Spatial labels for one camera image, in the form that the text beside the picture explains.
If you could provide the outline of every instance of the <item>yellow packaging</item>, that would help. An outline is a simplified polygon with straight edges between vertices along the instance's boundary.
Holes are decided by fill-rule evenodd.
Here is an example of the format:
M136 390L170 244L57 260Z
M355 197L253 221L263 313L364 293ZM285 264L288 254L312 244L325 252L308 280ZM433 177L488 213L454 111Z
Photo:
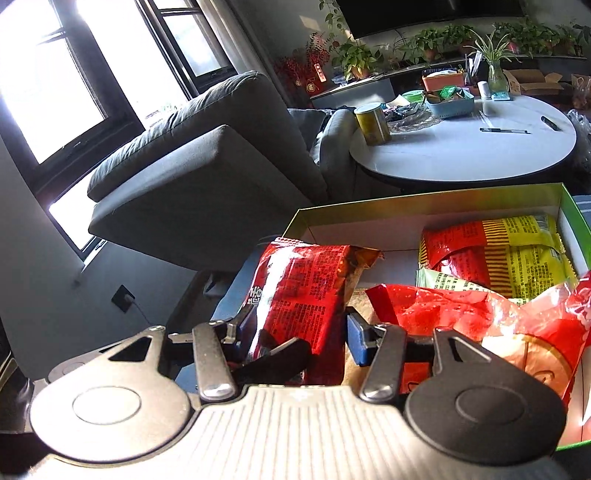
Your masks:
M489 288L507 298L532 299L576 275L549 215L481 220L424 230L419 267Z

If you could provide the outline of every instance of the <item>black marker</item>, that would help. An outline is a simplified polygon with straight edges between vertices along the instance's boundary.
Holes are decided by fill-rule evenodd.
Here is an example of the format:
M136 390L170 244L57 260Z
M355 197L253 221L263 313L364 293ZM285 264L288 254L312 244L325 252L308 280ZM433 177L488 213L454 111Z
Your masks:
M558 128L558 125L556 125L552 120L550 120L549 118L546 118L544 116L542 116L542 121L548 125L552 130L554 130L555 132L559 132L560 128Z

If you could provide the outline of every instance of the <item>red decoration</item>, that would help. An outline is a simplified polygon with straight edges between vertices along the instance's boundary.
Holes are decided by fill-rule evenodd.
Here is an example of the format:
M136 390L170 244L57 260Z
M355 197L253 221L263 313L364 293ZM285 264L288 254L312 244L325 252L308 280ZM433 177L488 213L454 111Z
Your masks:
M282 57L276 65L298 87L303 86L310 96L326 90L322 65L330 60L326 40L318 32L312 33L305 49L295 50L291 57Z

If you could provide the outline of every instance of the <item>white table top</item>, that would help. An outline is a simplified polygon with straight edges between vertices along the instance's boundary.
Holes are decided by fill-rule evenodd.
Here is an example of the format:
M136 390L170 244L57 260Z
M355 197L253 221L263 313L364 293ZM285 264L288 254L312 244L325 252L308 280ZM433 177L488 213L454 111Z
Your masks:
M542 115L560 131L542 123ZM480 132L481 127L527 130L531 135ZM510 102L477 99L470 116L394 134L389 143L377 147L367 146L358 129L350 153L359 164L381 175L417 181L471 182L545 170L565 159L575 142L576 132L564 114L535 98L514 96Z

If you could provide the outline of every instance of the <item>red snack bag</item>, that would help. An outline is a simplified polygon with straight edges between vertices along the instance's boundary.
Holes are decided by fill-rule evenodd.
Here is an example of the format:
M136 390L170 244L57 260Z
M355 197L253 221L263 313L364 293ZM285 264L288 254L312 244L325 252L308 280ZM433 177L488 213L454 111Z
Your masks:
M568 404L569 385L591 325L591 272L576 288L565 282L522 307L485 291L380 285L367 295L382 321L396 323L410 335L454 328L538 378Z
M339 385L345 372L345 306L363 270L381 256L369 248L277 238L263 253L245 300L256 305L258 330L249 357L298 337L310 342L313 354L303 384Z
M533 299L568 278L576 279L550 215L477 220L423 230L419 266L510 299Z

